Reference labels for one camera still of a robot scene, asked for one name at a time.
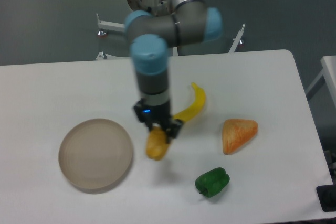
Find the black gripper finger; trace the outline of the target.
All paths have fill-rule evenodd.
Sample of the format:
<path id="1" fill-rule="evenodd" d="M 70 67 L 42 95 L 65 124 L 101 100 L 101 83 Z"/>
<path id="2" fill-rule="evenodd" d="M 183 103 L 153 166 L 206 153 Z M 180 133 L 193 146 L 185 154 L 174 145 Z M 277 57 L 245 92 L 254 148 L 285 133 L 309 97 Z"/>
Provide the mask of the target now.
<path id="1" fill-rule="evenodd" d="M 170 119 L 168 126 L 164 130 L 166 135 L 166 144 L 170 144 L 172 140 L 178 137 L 183 125 L 184 122 L 180 119 Z"/>
<path id="2" fill-rule="evenodd" d="M 133 106 L 135 115 L 140 123 L 143 123 L 149 132 L 152 131 L 152 119 L 151 119 L 151 110 L 145 104 L 144 99 L 141 98 Z"/>

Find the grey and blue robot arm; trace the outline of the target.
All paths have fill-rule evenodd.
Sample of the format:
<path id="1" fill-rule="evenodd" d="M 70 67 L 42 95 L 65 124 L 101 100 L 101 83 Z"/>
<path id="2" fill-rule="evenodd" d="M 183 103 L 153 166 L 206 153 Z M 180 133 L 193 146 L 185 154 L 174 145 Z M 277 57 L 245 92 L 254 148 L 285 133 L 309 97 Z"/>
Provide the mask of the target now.
<path id="1" fill-rule="evenodd" d="M 124 35 L 134 64 L 140 93 L 134 111 L 149 130 L 155 124 L 167 143 L 177 138 L 184 124 L 171 115 L 168 49 L 219 38 L 223 20 L 217 8 L 204 0 L 169 0 L 172 12 L 155 16 L 152 8 L 136 10 L 124 23 Z"/>

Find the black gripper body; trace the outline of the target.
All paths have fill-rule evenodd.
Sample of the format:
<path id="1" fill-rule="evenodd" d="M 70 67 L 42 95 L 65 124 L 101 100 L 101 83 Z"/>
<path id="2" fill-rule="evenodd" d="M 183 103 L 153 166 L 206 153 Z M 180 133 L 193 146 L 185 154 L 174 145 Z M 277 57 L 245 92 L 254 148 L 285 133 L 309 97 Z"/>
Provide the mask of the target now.
<path id="1" fill-rule="evenodd" d="M 165 103 L 162 103 L 160 105 L 146 105 L 151 110 L 152 128 L 153 124 L 156 123 L 164 130 L 168 126 L 170 119 L 172 118 L 170 100 L 167 100 Z"/>

